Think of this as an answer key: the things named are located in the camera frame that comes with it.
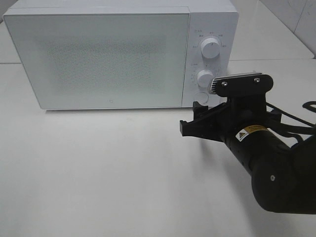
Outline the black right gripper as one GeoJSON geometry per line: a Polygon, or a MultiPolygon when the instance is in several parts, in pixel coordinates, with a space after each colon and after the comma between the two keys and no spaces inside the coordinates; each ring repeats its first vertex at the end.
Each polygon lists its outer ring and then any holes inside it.
{"type": "Polygon", "coordinates": [[[194,101],[193,118],[190,122],[180,121],[180,133],[183,137],[225,142],[225,137],[239,128],[253,124],[264,125],[270,119],[280,122],[281,113],[276,110],[267,111],[265,95],[252,95],[229,97],[226,103],[215,107],[194,101]]]}

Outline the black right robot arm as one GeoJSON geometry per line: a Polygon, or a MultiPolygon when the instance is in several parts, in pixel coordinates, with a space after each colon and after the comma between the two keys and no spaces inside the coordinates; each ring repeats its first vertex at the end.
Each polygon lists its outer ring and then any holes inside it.
{"type": "Polygon", "coordinates": [[[315,214],[316,127],[284,124],[284,112],[268,107],[264,95],[230,97],[214,108],[194,102],[194,118],[180,123],[181,134],[224,143],[264,210],[315,214]]]}

